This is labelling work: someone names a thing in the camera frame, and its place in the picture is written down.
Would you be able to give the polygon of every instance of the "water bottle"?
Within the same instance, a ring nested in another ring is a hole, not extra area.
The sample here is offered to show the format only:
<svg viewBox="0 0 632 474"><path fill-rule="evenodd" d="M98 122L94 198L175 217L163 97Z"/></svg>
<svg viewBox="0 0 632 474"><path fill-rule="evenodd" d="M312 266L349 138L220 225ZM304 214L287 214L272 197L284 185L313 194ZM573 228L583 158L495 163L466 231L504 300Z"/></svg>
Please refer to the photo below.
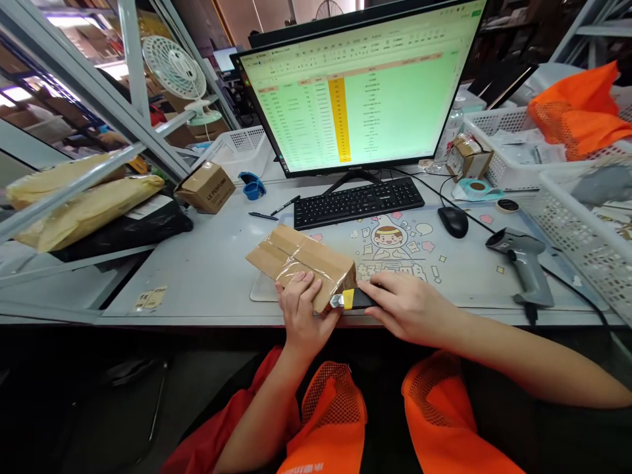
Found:
<svg viewBox="0 0 632 474"><path fill-rule="evenodd" d="M458 100L452 104L452 110L450 116L446 122L446 126L443 129L443 135L439 141L439 146L434 154L433 163L423 171L425 172L440 172L443 166L448 162L448 156L450 150L452 150L452 142L456 136L463 131L463 111L461 110L461 103Z"/></svg>

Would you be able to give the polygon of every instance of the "pink sticker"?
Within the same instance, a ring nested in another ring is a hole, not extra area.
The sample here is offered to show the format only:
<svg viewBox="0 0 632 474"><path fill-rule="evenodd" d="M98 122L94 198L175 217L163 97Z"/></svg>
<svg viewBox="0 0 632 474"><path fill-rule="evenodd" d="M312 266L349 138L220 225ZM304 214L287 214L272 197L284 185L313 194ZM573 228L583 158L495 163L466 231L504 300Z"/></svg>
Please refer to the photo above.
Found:
<svg viewBox="0 0 632 474"><path fill-rule="evenodd" d="M423 248L425 251L432 252L435 249L435 245L430 242L430 240L426 240L425 242L421 243L421 248Z"/></svg>

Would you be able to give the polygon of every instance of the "desk fan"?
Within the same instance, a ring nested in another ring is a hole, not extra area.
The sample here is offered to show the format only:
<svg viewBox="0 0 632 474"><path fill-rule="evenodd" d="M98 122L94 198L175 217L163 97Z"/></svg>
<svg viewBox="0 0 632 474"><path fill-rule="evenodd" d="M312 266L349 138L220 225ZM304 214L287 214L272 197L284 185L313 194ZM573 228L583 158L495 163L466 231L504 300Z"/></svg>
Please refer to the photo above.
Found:
<svg viewBox="0 0 632 474"><path fill-rule="evenodd" d="M196 113L194 118L187 120L187 125L206 126L222 118L220 112L208 109L211 104L208 100L202 100L206 92L202 69L178 44L164 36L148 36L143 40L143 58L167 91L195 101L184 108Z"/></svg>

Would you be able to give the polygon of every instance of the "computer mouse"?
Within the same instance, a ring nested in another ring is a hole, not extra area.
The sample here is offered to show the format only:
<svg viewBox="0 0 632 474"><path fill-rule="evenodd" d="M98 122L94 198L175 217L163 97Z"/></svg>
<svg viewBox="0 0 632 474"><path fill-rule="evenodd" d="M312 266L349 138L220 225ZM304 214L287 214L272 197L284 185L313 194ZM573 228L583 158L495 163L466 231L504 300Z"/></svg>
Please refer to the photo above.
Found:
<svg viewBox="0 0 632 474"><path fill-rule="evenodd" d="M458 207L439 207L439 218L448 233L455 238L463 238L467 234L469 222L467 214Z"/></svg>

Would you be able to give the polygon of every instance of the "box cutter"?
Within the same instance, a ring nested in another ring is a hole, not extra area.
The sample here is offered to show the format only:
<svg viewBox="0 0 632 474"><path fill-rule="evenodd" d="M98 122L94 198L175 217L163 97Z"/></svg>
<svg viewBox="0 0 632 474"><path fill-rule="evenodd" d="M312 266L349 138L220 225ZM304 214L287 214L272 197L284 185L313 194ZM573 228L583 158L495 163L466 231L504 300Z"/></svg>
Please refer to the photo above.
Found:
<svg viewBox="0 0 632 474"><path fill-rule="evenodd" d="M353 288L352 290L345 290L342 294L337 294L331 297L329 300L332 308L342 306L345 311L349 309L365 309L371 306L379 306L378 303L373 301L369 295L359 288Z"/></svg>

